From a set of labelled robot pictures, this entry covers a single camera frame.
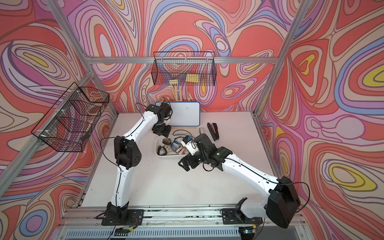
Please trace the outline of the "blue translucent watch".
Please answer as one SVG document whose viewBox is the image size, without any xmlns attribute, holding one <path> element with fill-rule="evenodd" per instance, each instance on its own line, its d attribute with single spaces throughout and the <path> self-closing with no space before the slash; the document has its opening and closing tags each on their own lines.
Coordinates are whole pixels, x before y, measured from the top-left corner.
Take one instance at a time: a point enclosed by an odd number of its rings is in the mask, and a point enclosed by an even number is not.
<svg viewBox="0 0 384 240">
<path fill-rule="evenodd" d="M 180 143 L 177 143 L 177 142 L 172 142 L 172 144 L 170 145 L 170 148 L 173 152 L 178 152 L 178 149 L 182 147 L 182 145 Z"/>
</svg>

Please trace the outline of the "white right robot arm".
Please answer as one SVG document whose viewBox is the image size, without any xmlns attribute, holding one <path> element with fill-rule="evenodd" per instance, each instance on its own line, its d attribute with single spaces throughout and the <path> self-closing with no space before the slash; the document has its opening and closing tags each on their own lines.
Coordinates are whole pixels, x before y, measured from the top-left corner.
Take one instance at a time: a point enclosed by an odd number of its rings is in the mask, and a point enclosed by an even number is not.
<svg viewBox="0 0 384 240">
<path fill-rule="evenodd" d="M 268 218 L 280 228 L 289 227 L 301 205 L 291 179 L 277 178 L 254 168 L 231 150 L 225 147 L 217 148 L 206 134 L 196 138 L 183 137 L 181 144 L 189 152 L 178 163 L 185 171 L 195 169 L 200 164 L 209 165 L 213 169 L 242 180 L 262 197 L 259 203 L 253 203 L 244 197 L 234 208 L 221 209 L 225 225 L 254 224 L 258 226 L 264 218 Z"/>
</svg>

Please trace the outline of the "black digital watch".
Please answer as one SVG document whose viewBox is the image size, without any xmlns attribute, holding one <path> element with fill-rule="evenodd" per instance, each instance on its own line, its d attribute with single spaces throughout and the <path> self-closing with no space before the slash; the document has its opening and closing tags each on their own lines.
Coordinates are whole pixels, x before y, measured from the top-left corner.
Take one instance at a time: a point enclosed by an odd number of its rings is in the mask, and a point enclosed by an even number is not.
<svg viewBox="0 0 384 240">
<path fill-rule="evenodd" d="M 158 156 L 166 156 L 168 154 L 167 148 L 164 146 L 158 146 L 157 155 Z"/>
</svg>

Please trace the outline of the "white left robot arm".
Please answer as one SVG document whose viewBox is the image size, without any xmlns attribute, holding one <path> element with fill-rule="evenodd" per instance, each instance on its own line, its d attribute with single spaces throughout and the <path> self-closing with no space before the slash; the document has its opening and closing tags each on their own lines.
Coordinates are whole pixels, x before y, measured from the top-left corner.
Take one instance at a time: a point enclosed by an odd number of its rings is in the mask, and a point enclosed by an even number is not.
<svg viewBox="0 0 384 240">
<path fill-rule="evenodd" d="M 167 138 L 172 129 L 167 124 L 171 116 L 172 107 L 169 101 L 163 101 L 159 105 L 149 105 L 142 113 L 142 118 L 131 130 L 123 136 L 114 138 L 114 156 L 118 173 L 112 199 L 107 204 L 102 219 L 103 226 L 126 225 L 129 223 L 129 219 L 133 220 L 133 225 L 139 225 L 137 217 L 130 217 L 128 210 L 133 168 L 142 159 L 139 143 L 147 132 L 153 132 L 158 136 Z"/>
</svg>

